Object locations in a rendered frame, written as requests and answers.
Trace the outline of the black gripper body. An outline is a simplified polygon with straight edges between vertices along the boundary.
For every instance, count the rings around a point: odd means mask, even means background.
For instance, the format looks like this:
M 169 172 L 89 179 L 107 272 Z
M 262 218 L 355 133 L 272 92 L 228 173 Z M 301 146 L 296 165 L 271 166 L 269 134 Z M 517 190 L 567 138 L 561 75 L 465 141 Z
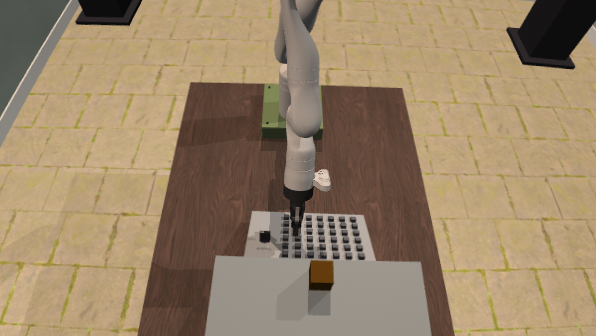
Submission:
M 312 198 L 313 196 L 313 189 L 314 186 L 306 191 L 295 191 L 295 190 L 291 190 L 289 188 L 287 188 L 284 185 L 284 196 L 293 201 L 293 216 L 295 216 L 295 211 L 296 211 L 296 207 L 299 207 L 299 217 L 301 216 L 302 213 L 302 202 L 307 201 L 309 199 Z

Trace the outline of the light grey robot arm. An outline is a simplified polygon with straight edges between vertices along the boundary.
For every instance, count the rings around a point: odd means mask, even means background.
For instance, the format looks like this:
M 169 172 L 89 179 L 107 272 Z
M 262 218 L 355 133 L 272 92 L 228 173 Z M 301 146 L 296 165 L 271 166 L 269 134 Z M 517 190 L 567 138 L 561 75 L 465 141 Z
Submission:
M 306 191 L 315 186 L 327 192 L 331 188 L 329 172 L 323 169 L 315 173 L 314 170 L 313 136 L 320 129 L 322 113 L 319 53 L 309 33 L 322 1 L 280 0 L 280 31 L 274 52 L 278 62 L 282 63 L 279 69 L 279 113 L 286 119 L 287 134 L 284 185 L 295 191 Z

